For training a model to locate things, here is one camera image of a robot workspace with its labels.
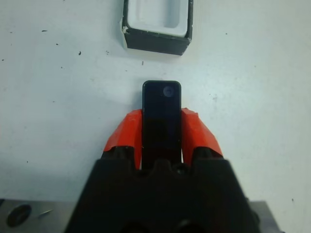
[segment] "open box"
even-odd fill
[[[124,0],[121,29],[130,49],[182,55],[192,19],[193,0]]]

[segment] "red rubber pad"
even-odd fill
[[[134,148],[135,168],[139,169],[141,160],[141,109],[131,111],[126,115],[109,137],[104,151],[122,146]]]
[[[181,110],[182,128],[182,151],[184,163],[191,166],[193,150],[197,147],[207,147],[217,153],[222,158],[222,151],[215,136],[200,120],[199,115],[188,108]]]

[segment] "metal plate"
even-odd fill
[[[31,206],[31,215],[20,226],[8,227],[8,215],[23,204]],[[253,201],[249,204],[259,217],[262,233],[281,233],[266,202]],[[0,233],[62,233],[74,207],[74,202],[5,200],[0,205]]]
[[[27,220],[17,227],[7,225],[8,215],[23,204],[31,206]],[[5,200],[0,206],[0,233],[62,233],[75,202]]]

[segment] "black electronic device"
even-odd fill
[[[142,87],[142,167],[155,158],[181,162],[181,85],[177,81],[146,81]]]

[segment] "hole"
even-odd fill
[[[163,94],[166,97],[172,97],[174,95],[174,89],[171,86],[166,86],[163,89]]]
[[[206,233],[203,227],[188,220],[183,220],[178,226],[176,233]]]
[[[24,204],[16,207],[9,213],[6,224],[9,227],[17,227],[23,224],[31,214],[31,206]]]
[[[127,224],[120,233],[149,233],[148,229],[139,223],[131,222]]]
[[[188,175],[190,174],[190,167],[187,164],[176,164],[173,166],[173,171],[179,175]]]
[[[135,175],[138,177],[138,178],[146,178],[147,176],[149,176],[150,174],[150,171],[148,170],[138,170]]]

